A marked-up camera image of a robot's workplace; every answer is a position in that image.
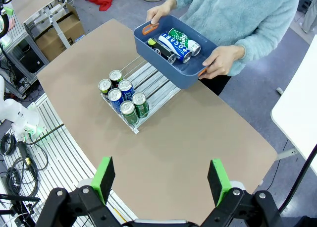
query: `brown table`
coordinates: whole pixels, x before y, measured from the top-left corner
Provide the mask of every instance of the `brown table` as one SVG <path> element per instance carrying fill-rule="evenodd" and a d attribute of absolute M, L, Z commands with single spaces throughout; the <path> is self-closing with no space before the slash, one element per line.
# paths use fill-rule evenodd
<path fill-rule="evenodd" d="M 200 224 L 214 207 L 207 181 L 211 159 L 220 158 L 229 178 L 253 192 L 276 152 L 200 82 L 180 91 L 134 134 L 100 97 L 97 84 L 137 56 L 131 30 L 111 20 L 38 78 L 94 166 L 113 156 L 113 189 L 138 217 Z"/>
<path fill-rule="evenodd" d="M 12 6 L 19 22 L 24 23 L 34 13 L 50 4 L 52 1 L 53 0 L 13 0 Z"/>

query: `gray trousers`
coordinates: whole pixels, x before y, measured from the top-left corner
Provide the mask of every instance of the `gray trousers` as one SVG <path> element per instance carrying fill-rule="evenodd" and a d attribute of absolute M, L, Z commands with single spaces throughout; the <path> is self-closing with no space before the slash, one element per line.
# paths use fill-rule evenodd
<path fill-rule="evenodd" d="M 315 26 L 317 26 L 317 0 L 313 0 L 311 6 L 307 10 L 302 28 L 308 33 Z"/>

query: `bin handle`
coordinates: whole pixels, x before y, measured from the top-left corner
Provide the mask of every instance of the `bin handle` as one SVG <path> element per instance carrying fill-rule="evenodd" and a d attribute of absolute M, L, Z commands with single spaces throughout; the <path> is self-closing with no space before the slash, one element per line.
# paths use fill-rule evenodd
<path fill-rule="evenodd" d="M 157 27 L 158 27 L 158 25 L 153 26 L 152 24 L 149 24 L 149 25 L 145 26 L 145 27 L 142 29 L 142 34 L 143 34 L 143 35 L 147 35 L 147 34 L 149 34 L 151 31 L 154 31 Z"/>
<path fill-rule="evenodd" d="M 203 71 L 201 71 L 198 76 L 200 77 L 201 75 L 203 75 L 205 72 L 207 72 L 207 68 L 205 68 Z"/>

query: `can rack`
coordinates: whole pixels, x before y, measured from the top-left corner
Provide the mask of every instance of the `can rack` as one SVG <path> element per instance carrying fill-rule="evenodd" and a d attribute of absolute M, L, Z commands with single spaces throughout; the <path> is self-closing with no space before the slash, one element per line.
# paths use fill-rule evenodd
<path fill-rule="evenodd" d="M 101 97 L 130 129 L 137 134 L 139 133 L 138 128 L 181 89 L 176 87 L 150 63 L 143 60 L 141 56 L 126 65 L 121 72 L 124 79 L 132 82 L 135 92 L 143 92 L 145 94 L 149 103 L 149 112 L 141 117 L 135 125 L 130 125 L 120 113 L 115 111 L 110 101 L 105 99 L 102 94 Z"/>

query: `blue basket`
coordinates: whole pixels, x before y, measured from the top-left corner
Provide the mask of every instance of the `blue basket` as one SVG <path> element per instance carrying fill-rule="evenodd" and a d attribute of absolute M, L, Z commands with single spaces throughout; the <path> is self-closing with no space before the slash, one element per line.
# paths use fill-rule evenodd
<path fill-rule="evenodd" d="M 159 25 L 154 27 L 155 29 L 144 31 L 144 28 L 149 24 L 150 22 L 147 22 L 134 30 L 135 45 L 138 54 L 177 87 L 181 89 L 190 88 L 198 80 L 199 75 L 205 71 L 206 68 L 203 66 L 203 62 L 217 46 L 205 36 L 171 15 L 162 17 L 159 20 Z M 185 33 L 202 47 L 201 52 L 197 56 L 191 57 L 187 63 L 182 63 L 177 59 L 174 64 L 170 64 L 147 45 L 149 38 L 158 39 L 162 33 L 169 32 L 172 28 Z"/>

